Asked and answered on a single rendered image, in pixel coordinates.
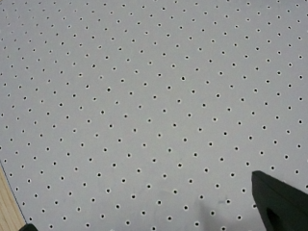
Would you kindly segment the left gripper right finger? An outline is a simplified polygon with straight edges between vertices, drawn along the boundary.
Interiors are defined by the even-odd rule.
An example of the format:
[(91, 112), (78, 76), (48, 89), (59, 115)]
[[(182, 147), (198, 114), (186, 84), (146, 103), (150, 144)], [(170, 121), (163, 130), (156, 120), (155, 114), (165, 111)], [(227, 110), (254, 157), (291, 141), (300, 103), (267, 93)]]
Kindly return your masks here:
[(251, 183), (267, 231), (308, 231), (308, 193), (261, 170), (252, 171)]

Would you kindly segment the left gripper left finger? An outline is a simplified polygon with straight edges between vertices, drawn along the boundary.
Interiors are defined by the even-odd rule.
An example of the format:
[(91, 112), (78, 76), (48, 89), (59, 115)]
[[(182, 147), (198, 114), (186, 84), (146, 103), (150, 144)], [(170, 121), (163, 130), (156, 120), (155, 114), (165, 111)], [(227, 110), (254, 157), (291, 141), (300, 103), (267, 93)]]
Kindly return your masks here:
[(25, 224), (18, 231), (38, 231), (38, 230), (33, 223), (28, 223), (28, 224)]

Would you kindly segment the grey base plate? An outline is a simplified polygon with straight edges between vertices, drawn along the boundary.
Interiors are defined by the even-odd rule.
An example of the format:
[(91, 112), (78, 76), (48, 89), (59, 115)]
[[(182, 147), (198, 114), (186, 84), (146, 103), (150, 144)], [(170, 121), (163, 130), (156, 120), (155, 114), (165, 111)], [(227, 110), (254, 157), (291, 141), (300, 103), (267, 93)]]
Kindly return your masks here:
[(0, 167), (38, 231), (266, 231), (308, 193), (308, 0), (1, 0)]

